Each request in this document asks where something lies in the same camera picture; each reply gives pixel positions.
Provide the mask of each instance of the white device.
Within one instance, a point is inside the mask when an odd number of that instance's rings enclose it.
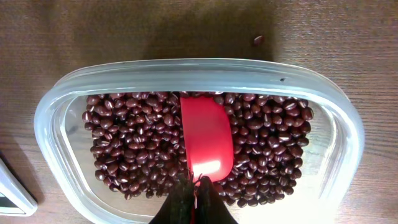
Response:
[[[36,210],[36,201],[0,159],[0,215],[26,217]]]

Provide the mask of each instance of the red scoop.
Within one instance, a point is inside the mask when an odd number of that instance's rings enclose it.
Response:
[[[224,179],[233,166],[233,144],[224,107],[213,99],[181,98],[182,124],[188,167],[194,181],[206,175]]]

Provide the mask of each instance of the pile of beans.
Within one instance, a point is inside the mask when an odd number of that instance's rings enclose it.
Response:
[[[214,96],[231,124],[234,166],[215,187],[228,205],[274,203],[293,194],[302,173],[302,147],[311,131],[313,111],[307,100],[292,97],[225,93]]]
[[[308,101],[222,92],[138,92],[91,95],[82,118],[92,132],[95,177],[129,200],[167,196],[188,176],[180,98],[212,97],[223,105],[234,142],[234,166],[215,187],[228,205],[274,203],[301,177],[301,147],[313,117]]]

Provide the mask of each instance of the wooden surface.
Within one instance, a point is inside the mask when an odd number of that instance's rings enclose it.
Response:
[[[39,203],[32,217],[0,223],[88,223],[34,136],[37,103],[59,78],[101,63],[189,57],[273,60],[336,82],[366,129],[336,222],[398,223],[397,1],[1,0],[0,12],[0,151]],[[258,34],[266,43],[254,49]]]

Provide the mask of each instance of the wooden table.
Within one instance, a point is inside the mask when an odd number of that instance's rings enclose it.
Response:
[[[0,2],[0,151],[39,203],[30,218],[0,223],[88,223],[34,136],[37,103],[59,78],[101,63],[195,57],[273,60],[336,82],[366,129],[336,222],[398,222],[397,1],[44,2]],[[252,48],[258,34],[266,42]]]

